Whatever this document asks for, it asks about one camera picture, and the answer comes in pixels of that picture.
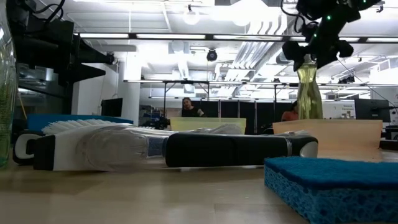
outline glass bottle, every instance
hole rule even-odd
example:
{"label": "glass bottle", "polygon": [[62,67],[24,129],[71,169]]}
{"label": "glass bottle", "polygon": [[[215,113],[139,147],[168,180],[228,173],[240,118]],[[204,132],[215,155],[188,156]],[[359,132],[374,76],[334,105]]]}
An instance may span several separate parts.
{"label": "glass bottle", "polygon": [[322,98],[317,84],[317,64],[310,55],[297,70],[300,84],[298,86],[297,104],[299,119],[323,119]]}
{"label": "glass bottle", "polygon": [[6,0],[0,0],[0,169],[7,166],[17,76],[14,46],[8,26]]}

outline table surface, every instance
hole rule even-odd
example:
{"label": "table surface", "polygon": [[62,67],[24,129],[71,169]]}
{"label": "table surface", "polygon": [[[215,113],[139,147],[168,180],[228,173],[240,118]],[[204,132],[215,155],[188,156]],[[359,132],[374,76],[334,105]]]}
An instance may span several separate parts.
{"label": "table surface", "polygon": [[[385,152],[386,160],[398,159]],[[0,171],[7,224],[308,223],[264,186],[263,169],[137,170],[131,173]]]}

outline computer monitor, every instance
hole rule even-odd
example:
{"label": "computer monitor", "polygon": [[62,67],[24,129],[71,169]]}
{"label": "computer monitor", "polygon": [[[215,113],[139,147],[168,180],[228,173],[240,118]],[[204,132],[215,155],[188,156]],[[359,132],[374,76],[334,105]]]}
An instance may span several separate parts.
{"label": "computer monitor", "polygon": [[376,119],[390,123],[390,109],[387,100],[355,99],[356,119]]}
{"label": "computer monitor", "polygon": [[117,98],[112,100],[103,100],[101,102],[101,115],[102,116],[112,116],[121,117],[122,116],[122,105],[123,98]]}

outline blue sponge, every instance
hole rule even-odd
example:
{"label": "blue sponge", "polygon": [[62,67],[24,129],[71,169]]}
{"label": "blue sponge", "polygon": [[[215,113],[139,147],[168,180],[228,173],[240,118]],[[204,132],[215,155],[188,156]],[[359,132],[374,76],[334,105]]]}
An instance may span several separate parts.
{"label": "blue sponge", "polygon": [[312,224],[398,222],[398,163],[280,157],[265,185]]}

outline person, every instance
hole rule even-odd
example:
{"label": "person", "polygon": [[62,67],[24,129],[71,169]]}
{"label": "person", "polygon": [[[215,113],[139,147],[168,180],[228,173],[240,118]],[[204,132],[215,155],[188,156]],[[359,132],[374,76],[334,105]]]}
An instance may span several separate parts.
{"label": "person", "polygon": [[295,121],[299,119],[299,108],[297,106],[297,100],[292,103],[290,111],[285,111],[282,115],[282,121]]}
{"label": "person", "polygon": [[200,109],[192,106],[192,101],[189,97],[182,100],[183,108],[181,116],[184,118],[203,117],[205,113]]}

